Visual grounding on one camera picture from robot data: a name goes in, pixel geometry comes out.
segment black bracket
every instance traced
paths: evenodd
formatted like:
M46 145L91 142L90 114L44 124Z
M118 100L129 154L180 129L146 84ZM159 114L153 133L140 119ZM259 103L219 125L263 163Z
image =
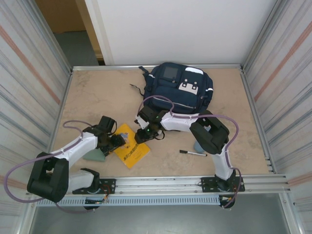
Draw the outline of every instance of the black bracket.
M73 191L73 194L114 194L116 188L116 179L99 179L99 189L97 191L89 191L88 188L81 188Z
M228 186L228 190L221 190L220 186L218 185L218 181L216 179L216 176L212 177L203 177L200 179L200 182L198 183L198 186L202 188L203 193L218 193L218 192L232 192L235 193L236 189L238 188L239 183L239 177L235 176L235 178L232 180L232 182ZM245 184L244 180L242 178L240 183L239 192L245 191Z

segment black mount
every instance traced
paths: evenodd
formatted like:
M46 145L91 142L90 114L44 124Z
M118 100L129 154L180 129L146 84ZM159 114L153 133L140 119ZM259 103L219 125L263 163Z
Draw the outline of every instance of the black mount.
M233 171L230 178L227 180L220 179L219 177L203 177L200 179L200 183L198 184L203 193L216 193L216 192L236 192L239 184L239 177L236 176L235 171ZM239 192L245 191L244 180L242 178Z
M90 190L89 188L81 188L73 191L73 194L114 194L116 188L116 179L100 179L97 184L97 189Z

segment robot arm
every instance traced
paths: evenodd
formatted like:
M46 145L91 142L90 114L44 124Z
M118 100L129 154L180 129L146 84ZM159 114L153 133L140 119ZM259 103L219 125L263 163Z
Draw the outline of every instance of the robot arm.
M218 187L227 191L233 182L235 171L228 166L225 156L225 147L229 141L229 130L215 117L192 118L198 115L212 115L205 111L201 114L181 115L173 117L168 111L155 112L148 106L144 106L136 116L135 122L140 125L135 135L137 143L143 143L154 139L162 131L191 132L200 146L211 154L215 167L215 178Z
M125 144L120 135L111 133L115 121L103 116L98 125L83 130L81 141L64 152L68 146L73 145L80 137L73 140L63 148L51 154L63 152L46 160L37 161L32 169L27 191L53 202L59 202L66 193L80 188L88 188L89 191L96 191L99 187L99 173L82 168L76 173L69 173L69 169L83 157L87 152L100 148L104 156ZM40 153L37 157L49 155Z

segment backpack zipper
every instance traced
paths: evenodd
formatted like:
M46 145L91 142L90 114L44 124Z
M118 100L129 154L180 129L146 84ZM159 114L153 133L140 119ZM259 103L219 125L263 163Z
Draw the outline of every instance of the backpack zipper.
M163 99L160 99L160 98L157 98L157 97L154 97L154 99L159 100L159 101L165 101L165 102L170 103L170 102L167 101L167 100L163 100ZM193 107L193 106L187 106L187 105L183 105L183 104L177 103L177 102L173 102L173 104L174 104L174 105L183 106L183 107L186 107L186 108L190 108L190 109L195 109L195 107Z

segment yellow paper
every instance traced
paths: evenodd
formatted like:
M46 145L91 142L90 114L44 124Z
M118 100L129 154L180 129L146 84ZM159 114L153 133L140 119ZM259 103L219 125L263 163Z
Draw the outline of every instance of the yellow paper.
M132 168L150 151L146 144L137 144L134 131L125 123L116 130L115 134L120 134L126 142L114 152L128 168Z

